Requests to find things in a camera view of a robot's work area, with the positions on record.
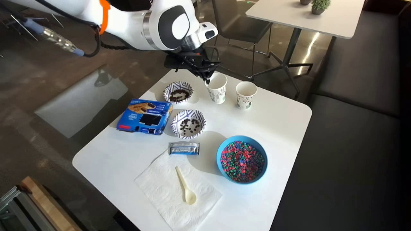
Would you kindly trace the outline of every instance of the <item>plastic spoon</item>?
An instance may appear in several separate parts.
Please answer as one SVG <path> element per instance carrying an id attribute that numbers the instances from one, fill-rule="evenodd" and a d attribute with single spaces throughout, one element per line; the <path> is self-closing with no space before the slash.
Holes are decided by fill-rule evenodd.
<path id="1" fill-rule="evenodd" d="M 185 200 L 185 203 L 188 203 L 188 204 L 192 205 L 192 204 L 195 203 L 197 195 L 195 195 L 194 191 L 192 191 L 192 190 L 189 188 L 189 186 L 186 185 L 185 178 L 184 178 L 184 176 L 183 176 L 181 169 L 180 169 L 179 165 L 176 165 L 176 170 L 177 170 L 177 176 L 179 176 L 179 179 L 180 179 L 181 186 L 183 186 L 183 190 L 184 190 L 184 200 Z"/>

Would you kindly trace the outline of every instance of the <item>blue package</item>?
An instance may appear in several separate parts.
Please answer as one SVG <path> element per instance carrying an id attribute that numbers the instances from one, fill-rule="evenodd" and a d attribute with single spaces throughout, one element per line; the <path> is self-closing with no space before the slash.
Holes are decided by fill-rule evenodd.
<path id="1" fill-rule="evenodd" d="M 117 129 L 162 135 L 171 109 L 171 104 L 167 101 L 131 100 L 117 123 Z"/>

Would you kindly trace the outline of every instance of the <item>chair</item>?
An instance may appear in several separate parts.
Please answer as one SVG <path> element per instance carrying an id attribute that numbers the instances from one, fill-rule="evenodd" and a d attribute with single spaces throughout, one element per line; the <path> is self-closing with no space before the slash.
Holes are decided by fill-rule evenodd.
<path id="1" fill-rule="evenodd" d="M 218 33 L 229 40 L 238 40 L 251 42 L 253 58 L 252 58 L 252 73 L 245 76 L 253 79 L 254 61 L 256 61 L 256 45 L 269 31 L 269 43 L 266 55 L 270 58 L 270 40 L 272 23 L 248 18 L 245 13 L 238 10 L 236 0 L 212 0 L 215 15 L 217 20 Z"/>

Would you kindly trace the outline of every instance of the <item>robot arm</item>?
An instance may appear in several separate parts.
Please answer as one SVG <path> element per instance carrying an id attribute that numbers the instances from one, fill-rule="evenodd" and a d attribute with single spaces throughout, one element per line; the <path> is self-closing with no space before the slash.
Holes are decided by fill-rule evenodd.
<path id="1" fill-rule="evenodd" d="M 104 15 L 100 0 L 9 1 L 96 25 L 102 24 Z M 32 23 L 35 22 L 25 22 L 37 33 L 48 33 L 46 37 L 50 40 L 53 31 Z M 216 37 L 218 32 L 212 23 L 198 22 L 192 0 L 154 0 L 150 9 L 139 11 L 123 11 L 111 6 L 105 31 L 136 50 L 167 51 L 170 54 L 166 60 L 167 67 L 188 68 L 204 79 L 208 79 L 213 72 L 216 63 L 208 60 L 202 45 Z M 71 47 L 64 49 L 81 55 L 81 51 L 69 41 L 62 42 L 63 38 L 59 34 L 55 33 L 54 36 L 55 43 L 71 45 Z"/>

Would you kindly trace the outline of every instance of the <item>blue bowl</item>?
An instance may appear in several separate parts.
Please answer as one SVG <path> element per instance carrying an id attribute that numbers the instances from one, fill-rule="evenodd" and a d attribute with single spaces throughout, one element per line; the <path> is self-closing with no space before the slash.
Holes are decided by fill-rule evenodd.
<path id="1" fill-rule="evenodd" d="M 265 149 L 248 136 L 231 136 L 221 142 L 216 160 L 221 174 L 238 183 L 258 181 L 269 164 Z"/>

